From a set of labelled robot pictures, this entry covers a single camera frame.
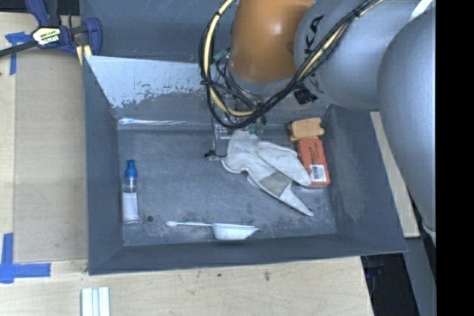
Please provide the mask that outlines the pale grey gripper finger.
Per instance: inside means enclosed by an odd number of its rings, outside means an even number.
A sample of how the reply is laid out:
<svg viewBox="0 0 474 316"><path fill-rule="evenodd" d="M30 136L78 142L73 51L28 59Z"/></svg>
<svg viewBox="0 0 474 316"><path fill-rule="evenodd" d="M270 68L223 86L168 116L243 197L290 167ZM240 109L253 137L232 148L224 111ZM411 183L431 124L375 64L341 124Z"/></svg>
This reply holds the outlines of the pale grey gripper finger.
<svg viewBox="0 0 474 316"><path fill-rule="evenodd" d="M220 142L220 125L213 124L213 160L219 160L221 158L221 142Z"/></svg>
<svg viewBox="0 0 474 316"><path fill-rule="evenodd" d="M221 155L225 157L227 155L228 145L232 137L233 131L231 129L222 127L221 128Z"/></svg>

